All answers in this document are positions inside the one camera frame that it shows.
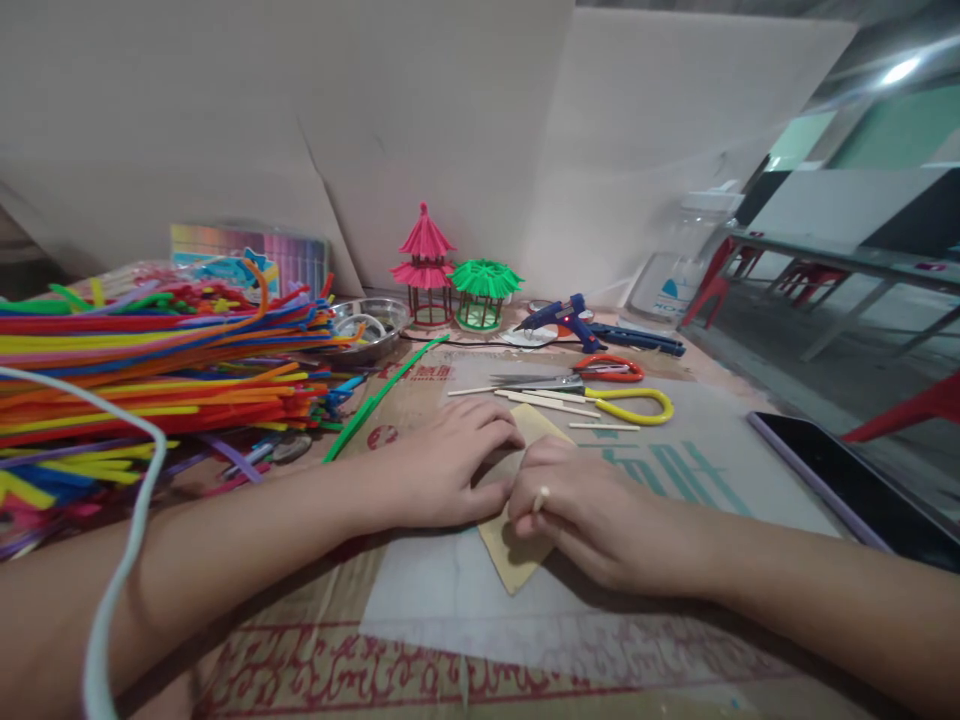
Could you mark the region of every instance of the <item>gray table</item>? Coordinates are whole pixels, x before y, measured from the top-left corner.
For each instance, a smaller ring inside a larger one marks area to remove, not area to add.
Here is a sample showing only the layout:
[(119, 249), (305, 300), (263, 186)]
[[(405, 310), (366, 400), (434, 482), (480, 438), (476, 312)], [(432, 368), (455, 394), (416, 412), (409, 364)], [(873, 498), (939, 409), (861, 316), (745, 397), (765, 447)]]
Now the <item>gray table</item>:
[[(907, 285), (914, 285), (950, 295), (960, 295), (960, 268), (955, 264), (950, 265), (947, 270), (939, 272), (921, 270), (916, 267), (917, 263), (943, 263), (943, 260), (934, 260), (909, 253), (862, 246), (846, 252), (842, 250), (834, 251), (826, 249), (829, 245), (828, 241), (809, 236), (765, 234), (763, 237), (753, 237), (748, 233), (748, 230), (731, 233), (733, 241), (737, 244), (737, 251), (727, 259), (727, 264), (721, 271), (724, 274), (726, 274), (730, 264), (734, 258), (736, 258), (739, 249), (742, 247), (751, 247), (757, 250), (769, 250), (781, 255), (787, 255), (796, 260), (822, 263), (840, 270), (846, 270), (850, 273), (869, 275), (880, 278), (881, 280), (876, 288), (867, 293), (866, 297), (857, 303), (846, 315), (837, 320), (804, 351), (803, 355), (800, 356), (800, 359), (804, 362), (809, 362), (815, 358), (827, 345), (840, 335), (840, 333), (856, 325), (857, 320), (867, 308), (883, 297), (897, 283), (906, 283)], [(768, 292), (772, 292), (775, 287), (780, 285), (789, 271), (789, 267), (784, 270), (770, 286)], [(900, 348), (898, 355), (910, 352), (920, 343), (925, 342), (941, 332), (958, 319), (960, 319), (960, 305), (937, 320), (926, 330), (917, 333), (912, 340)]]

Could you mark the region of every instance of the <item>ceiling light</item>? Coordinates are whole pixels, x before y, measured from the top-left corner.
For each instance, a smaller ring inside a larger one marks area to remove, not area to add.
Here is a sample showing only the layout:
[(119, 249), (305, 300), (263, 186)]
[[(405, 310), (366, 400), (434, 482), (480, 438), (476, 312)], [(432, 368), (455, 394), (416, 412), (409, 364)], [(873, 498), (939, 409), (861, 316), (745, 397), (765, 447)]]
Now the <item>ceiling light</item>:
[(910, 58), (909, 60), (904, 60), (899, 65), (894, 65), (890, 72), (883, 76), (883, 80), (880, 81), (881, 85), (892, 85), (898, 80), (903, 80), (907, 75), (912, 73), (917, 69), (917, 65), (920, 64), (920, 58)]

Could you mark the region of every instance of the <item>hand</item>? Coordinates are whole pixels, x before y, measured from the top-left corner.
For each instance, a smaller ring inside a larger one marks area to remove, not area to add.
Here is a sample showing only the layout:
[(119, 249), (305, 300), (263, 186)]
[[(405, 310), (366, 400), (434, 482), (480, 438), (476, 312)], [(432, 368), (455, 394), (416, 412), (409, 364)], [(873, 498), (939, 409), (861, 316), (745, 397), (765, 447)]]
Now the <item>hand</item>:
[(510, 412), (492, 400), (464, 398), (412, 434), (346, 462), (356, 465), (351, 475), (380, 527), (447, 527), (503, 511), (512, 483), (472, 488), (470, 480), (504, 444), (524, 447)]
[[(541, 487), (550, 490), (534, 514)], [(605, 587), (647, 595), (706, 594), (714, 515), (662, 498), (599, 455), (545, 437), (533, 443), (510, 497), (521, 538), (546, 535)]]

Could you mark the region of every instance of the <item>red plastic chair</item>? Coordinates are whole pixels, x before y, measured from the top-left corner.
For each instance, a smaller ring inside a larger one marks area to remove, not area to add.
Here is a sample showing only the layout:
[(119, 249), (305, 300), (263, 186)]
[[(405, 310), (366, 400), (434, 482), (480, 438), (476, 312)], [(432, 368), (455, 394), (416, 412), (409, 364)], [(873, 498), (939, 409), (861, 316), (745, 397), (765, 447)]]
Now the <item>red plastic chair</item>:
[(812, 298), (822, 286), (833, 283), (823, 296), (817, 300), (814, 305), (814, 307), (817, 307), (836, 292), (837, 288), (839, 288), (848, 277), (850, 277), (850, 273), (846, 270), (837, 270), (829, 265), (820, 265), (819, 263), (800, 262), (796, 264), (793, 272), (784, 278), (780, 284), (780, 289), (784, 290), (784, 295), (790, 297), (798, 286), (803, 285), (803, 289), (800, 291), (797, 299), (793, 301), (793, 307), (799, 309), (806, 305), (810, 298)]
[(740, 248), (740, 255), (737, 256), (739, 264), (733, 273), (733, 277), (736, 279), (745, 278), (752, 273), (764, 252), (764, 250), (758, 250), (757, 248)]
[(690, 303), (687, 314), (684, 315), (683, 320), (680, 322), (681, 327), (686, 327), (693, 322), (693, 319), (697, 316), (697, 313), (703, 309), (703, 306), (710, 300), (716, 298), (717, 303), (714, 305), (713, 310), (710, 311), (709, 317), (707, 317), (706, 327), (710, 329), (713, 321), (716, 320), (717, 315), (720, 314), (720, 307), (723, 305), (723, 301), (727, 299), (727, 293), (730, 291), (730, 281), (723, 277), (720, 271), (723, 269), (727, 258), (730, 257), (735, 248), (736, 243), (733, 242), (733, 238), (729, 237), (717, 248), (717, 252), (713, 254), (710, 265), (707, 266), (707, 272), (703, 276), (703, 282), (700, 283), (700, 290), (698, 291), (697, 297)]
[(935, 417), (960, 423), (960, 372), (851, 430), (843, 439), (867, 442)]

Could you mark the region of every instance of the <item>metal bowl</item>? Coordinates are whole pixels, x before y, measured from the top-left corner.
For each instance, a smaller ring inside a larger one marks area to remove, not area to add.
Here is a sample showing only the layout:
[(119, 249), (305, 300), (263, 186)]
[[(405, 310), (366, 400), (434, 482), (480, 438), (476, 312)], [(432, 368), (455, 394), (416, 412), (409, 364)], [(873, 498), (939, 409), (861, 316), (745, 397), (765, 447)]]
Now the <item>metal bowl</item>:
[(375, 317), (383, 325), (387, 334), (382, 338), (377, 338), (375, 329), (367, 329), (364, 334), (368, 340), (366, 345), (357, 345), (349, 350), (340, 350), (336, 352), (325, 352), (338, 365), (372, 365), (377, 360), (389, 355), (400, 342), (400, 333), (410, 325), (410, 311), (407, 306), (398, 300), (391, 298), (365, 298), (363, 300), (350, 300), (339, 305), (334, 305), (333, 322), (336, 325), (338, 320), (350, 317), (352, 315), (370, 315)]

